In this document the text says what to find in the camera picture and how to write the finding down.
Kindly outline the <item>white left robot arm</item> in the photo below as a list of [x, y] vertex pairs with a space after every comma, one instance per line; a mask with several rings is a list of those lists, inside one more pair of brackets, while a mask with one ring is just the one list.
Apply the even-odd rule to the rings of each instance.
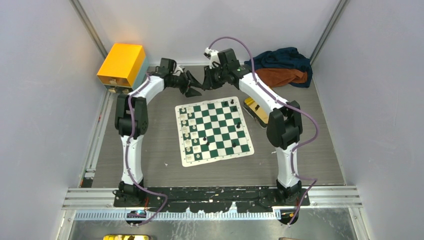
[[148, 104], [165, 88], [179, 89], [187, 98], [201, 96], [201, 83], [175, 60], [162, 58], [143, 83], [128, 94], [119, 94], [114, 126], [123, 149], [123, 173], [115, 195], [115, 206], [141, 206], [146, 200], [142, 172], [143, 138], [148, 130]]

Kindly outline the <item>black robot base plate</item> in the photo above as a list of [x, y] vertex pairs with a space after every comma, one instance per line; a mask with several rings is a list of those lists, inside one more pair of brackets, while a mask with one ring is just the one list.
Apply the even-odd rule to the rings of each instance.
[[275, 186], [204, 186], [151, 187], [146, 193], [137, 187], [132, 190], [113, 190], [114, 207], [142, 208], [162, 213], [226, 213], [232, 205], [237, 213], [266, 213], [273, 207], [308, 206], [305, 189], [295, 196], [284, 198]]

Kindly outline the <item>gold metal tin tray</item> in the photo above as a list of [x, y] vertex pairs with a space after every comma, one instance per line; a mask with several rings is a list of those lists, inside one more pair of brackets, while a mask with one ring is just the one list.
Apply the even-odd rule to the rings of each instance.
[[251, 97], [243, 101], [243, 108], [246, 112], [263, 128], [266, 129], [269, 121], [269, 114], [264, 111]]

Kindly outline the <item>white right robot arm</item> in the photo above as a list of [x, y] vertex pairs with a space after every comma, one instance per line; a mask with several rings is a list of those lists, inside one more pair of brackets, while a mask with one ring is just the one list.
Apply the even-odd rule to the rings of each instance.
[[281, 204], [291, 205], [302, 188], [300, 178], [294, 173], [297, 164], [291, 160], [296, 157], [294, 148], [303, 132], [302, 117], [293, 110], [299, 105], [278, 96], [248, 65], [240, 65], [233, 49], [218, 51], [207, 47], [204, 55], [209, 59], [209, 65], [204, 67], [204, 90], [231, 84], [251, 97], [268, 115], [266, 136], [277, 154], [277, 198]]

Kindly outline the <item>green white chess mat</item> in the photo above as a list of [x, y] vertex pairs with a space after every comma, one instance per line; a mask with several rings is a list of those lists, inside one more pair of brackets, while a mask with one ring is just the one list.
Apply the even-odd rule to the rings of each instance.
[[239, 98], [177, 105], [174, 108], [183, 167], [251, 156], [254, 146]]

